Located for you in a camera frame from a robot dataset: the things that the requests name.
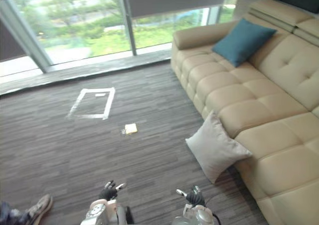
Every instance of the small yellow object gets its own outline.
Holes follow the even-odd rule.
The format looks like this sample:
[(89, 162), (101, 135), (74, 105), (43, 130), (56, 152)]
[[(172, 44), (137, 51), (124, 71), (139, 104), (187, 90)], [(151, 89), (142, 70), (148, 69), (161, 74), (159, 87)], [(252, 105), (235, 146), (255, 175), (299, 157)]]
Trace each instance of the small yellow object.
[(136, 124), (133, 123), (133, 124), (126, 124), (125, 127), (125, 134), (133, 134), (133, 133), (136, 133), (138, 132), (138, 129), (136, 127)]

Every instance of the throw pillow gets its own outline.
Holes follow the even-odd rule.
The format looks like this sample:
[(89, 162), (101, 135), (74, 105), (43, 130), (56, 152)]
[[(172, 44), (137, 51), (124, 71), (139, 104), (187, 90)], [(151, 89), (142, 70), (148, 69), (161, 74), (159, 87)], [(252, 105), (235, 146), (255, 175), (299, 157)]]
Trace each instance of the throw pillow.
[(227, 135), (214, 112), (208, 115), (202, 127), (191, 138), (186, 139), (186, 143), (212, 183), (237, 160), (252, 155), (248, 149)]
[(216, 43), (212, 50), (238, 67), (264, 45), (275, 32), (275, 29), (242, 19), (227, 36)]

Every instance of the white pillow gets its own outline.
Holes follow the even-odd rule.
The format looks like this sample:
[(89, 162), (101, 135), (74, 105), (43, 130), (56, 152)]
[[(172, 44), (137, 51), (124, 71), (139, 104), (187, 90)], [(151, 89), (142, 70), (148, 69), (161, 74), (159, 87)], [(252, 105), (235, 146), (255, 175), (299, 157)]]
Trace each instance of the white pillow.
[(252, 155), (248, 149), (227, 135), (213, 111), (201, 128), (191, 138), (186, 139), (186, 143), (212, 183), (237, 160)]

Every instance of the sneaker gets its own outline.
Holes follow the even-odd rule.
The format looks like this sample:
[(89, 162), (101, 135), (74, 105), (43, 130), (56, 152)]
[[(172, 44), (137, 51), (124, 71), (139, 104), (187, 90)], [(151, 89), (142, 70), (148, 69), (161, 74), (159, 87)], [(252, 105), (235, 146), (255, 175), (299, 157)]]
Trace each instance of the sneaker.
[(30, 220), (27, 225), (39, 225), (41, 218), (53, 205), (53, 198), (51, 195), (44, 195), (36, 205), (32, 206), (28, 212)]

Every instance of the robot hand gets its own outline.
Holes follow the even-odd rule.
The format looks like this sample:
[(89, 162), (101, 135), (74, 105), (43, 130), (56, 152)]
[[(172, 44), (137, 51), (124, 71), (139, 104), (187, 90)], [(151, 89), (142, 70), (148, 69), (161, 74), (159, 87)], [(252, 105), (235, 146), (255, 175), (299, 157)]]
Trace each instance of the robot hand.
[(105, 199), (106, 201), (112, 200), (117, 197), (118, 191), (125, 187), (125, 184), (120, 184), (115, 187), (114, 180), (108, 182), (104, 189), (100, 192), (99, 199)]
[(202, 205), (202, 206), (206, 206), (205, 205), (205, 198), (202, 195), (200, 189), (198, 186), (193, 186), (192, 191), (190, 193), (185, 193), (180, 189), (177, 189), (176, 192), (182, 196), (184, 196), (186, 198), (187, 201), (189, 201), (193, 207), (195, 207), (196, 205)]

